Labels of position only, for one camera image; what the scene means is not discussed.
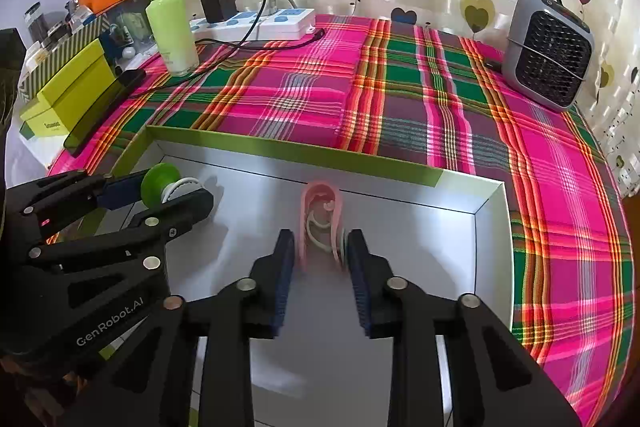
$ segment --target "plaid tablecloth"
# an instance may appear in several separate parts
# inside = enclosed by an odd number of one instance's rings
[[[576,110],[552,113],[487,70],[492,48],[421,26],[318,16],[321,41],[242,51],[181,87],[129,100],[51,173],[107,172],[145,124],[389,156],[506,184],[513,333],[592,425],[618,392],[634,319],[620,200]],[[203,68],[226,49],[200,50]],[[169,79],[155,57],[140,91]]]

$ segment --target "green round object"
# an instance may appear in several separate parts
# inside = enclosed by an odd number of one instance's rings
[[[151,167],[142,179],[140,198],[147,208],[162,203],[162,191],[170,184],[180,179],[180,171],[171,163],[159,163]]]

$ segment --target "white extension socket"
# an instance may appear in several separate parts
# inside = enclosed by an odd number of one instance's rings
[[[191,21],[195,40],[216,39],[225,42],[241,41],[254,23],[257,12],[240,12],[224,22],[208,23],[206,19]],[[278,10],[273,15],[260,17],[248,41],[297,41],[316,29],[316,11],[313,9]]]

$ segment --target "black power adapter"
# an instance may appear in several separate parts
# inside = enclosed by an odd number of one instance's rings
[[[222,22],[238,13],[236,0],[200,0],[207,22]]]

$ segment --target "portable heater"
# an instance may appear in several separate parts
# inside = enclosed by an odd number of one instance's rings
[[[514,89],[551,110],[567,110],[593,53],[593,35],[554,0],[518,0],[502,74]]]

